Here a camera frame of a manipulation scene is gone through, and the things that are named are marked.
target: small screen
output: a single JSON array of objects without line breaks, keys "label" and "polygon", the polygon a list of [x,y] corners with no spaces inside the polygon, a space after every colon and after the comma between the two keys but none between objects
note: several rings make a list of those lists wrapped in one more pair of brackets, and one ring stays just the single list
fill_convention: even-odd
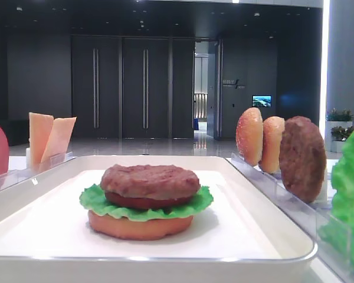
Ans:
[{"label": "small screen", "polygon": [[252,107],[271,107],[271,96],[253,96]]}]

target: wall sign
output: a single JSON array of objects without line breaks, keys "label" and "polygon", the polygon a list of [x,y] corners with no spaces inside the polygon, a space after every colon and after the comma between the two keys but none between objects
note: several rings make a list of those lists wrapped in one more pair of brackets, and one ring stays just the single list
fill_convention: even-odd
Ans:
[{"label": "wall sign", "polygon": [[243,90],[245,89],[245,85],[238,83],[239,79],[237,80],[223,80],[222,84],[223,87],[234,87],[236,90]]}]

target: sesame bun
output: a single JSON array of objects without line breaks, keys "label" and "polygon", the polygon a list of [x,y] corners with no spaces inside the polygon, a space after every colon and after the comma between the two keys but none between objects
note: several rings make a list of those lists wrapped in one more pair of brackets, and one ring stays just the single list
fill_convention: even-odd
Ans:
[{"label": "sesame bun", "polygon": [[258,108],[247,109],[239,118],[236,128],[237,149],[247,163],[256,166],[262,157],[263,120]]},{"label": "sesame bun", "polygon": [[270,117],[264,121],[264,148],[260,167],[264,172],[275,173],[279,169],[279,152],[284,131],[284,119]]},{"label": "sesame bun", "polygon": [[88,212],[89,224],[93,230],[119,239],[151,241],[188,229],[193,216],[187,218],[152,219],[145,222],[116,219],[109,215],[99,216]]}]

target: brown patty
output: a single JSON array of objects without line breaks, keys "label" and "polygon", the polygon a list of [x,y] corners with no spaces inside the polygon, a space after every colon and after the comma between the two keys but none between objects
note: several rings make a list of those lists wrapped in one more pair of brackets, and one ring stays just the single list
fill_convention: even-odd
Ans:
[{"label": "brown patty", "polygon": [[109,202],[115,203],[116,205],[122,206],[124,208],[135,208],[135,209],[160,209],[160,208],[171,208],[172,206],[184,205],[188,203],[192,197],[180,198],[180,199],[139,199],[139,198],[124,198],[117,193],[105,193],[105,197]]},{"label": "brown patty", "polygon": [[286,189],[304,202],[314,201],[324,180],[326,155],[319,128],[310,119],[286,121],[279,162]]},{"label": "brown patty", "polygon": [[124,198],[169,200],[190,198],[200,188],[193,171],[174,165],[114,165],[102,177],[101,188]]}]

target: ceiling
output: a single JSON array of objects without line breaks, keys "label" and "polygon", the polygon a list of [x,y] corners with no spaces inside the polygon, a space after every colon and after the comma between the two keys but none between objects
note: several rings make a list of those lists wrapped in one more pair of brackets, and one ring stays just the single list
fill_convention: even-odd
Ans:
[{"label": "ceiling", "polygon": [[147,0],[0,0],[8,32],[151,37],[278,37],[321,28],[319,8]]}]

